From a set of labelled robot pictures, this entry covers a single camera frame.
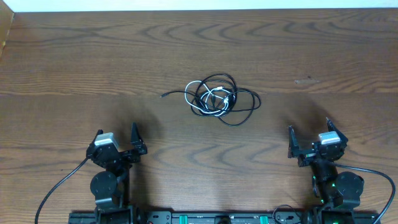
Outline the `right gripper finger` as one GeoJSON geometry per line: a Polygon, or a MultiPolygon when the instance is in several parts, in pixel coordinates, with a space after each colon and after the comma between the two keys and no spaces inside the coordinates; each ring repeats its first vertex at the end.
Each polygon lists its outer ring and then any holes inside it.
{"type": "Polygon", "coordinates": [[[299,144],[294,133],[292,126],[289,126],[289,149],[288,157],[297,157],[297,152],[299,151],[299,144]]]}
{"type": "Polygon", "coordinates": [[[326,118],[326,125],[329,132],[334,131],[340,138],[341,142],[348,142],[348,138],[333,124],[333,122],[329,118],[326,118]]]}

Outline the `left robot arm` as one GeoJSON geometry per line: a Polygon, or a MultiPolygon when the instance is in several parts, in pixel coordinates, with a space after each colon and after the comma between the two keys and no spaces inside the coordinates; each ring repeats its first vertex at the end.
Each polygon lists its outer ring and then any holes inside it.
{"type": "Polygon", "coordinates": [[[131,124],[132,149],[119,150],[113,133],[98,130],[86,150],[86,158],[104,171],[91,180],[90,190],[95,196],[96,223],[146,223],[147,215],[140,208],[131,205],[130,169],[147,154],[147,146],[141,138],[137,124],[131,124]]]}

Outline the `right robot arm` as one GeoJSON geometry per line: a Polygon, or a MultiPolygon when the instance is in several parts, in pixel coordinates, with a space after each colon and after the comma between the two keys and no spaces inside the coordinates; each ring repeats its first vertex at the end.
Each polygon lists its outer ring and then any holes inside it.
{"type": "Polygon", "coordinates": [[[354,208],[360,205],[364,180],[353,172],[338,172],[337,164],[347,147],[348,138],[327,119],[328,131],[318,135],[310,149],[301,149],[292,126],[289,126],[288,157],[296,158],[299,167],[312,170],[312,187],[320,206],[303,213],[302,223],[355,223],[354,208]]]}

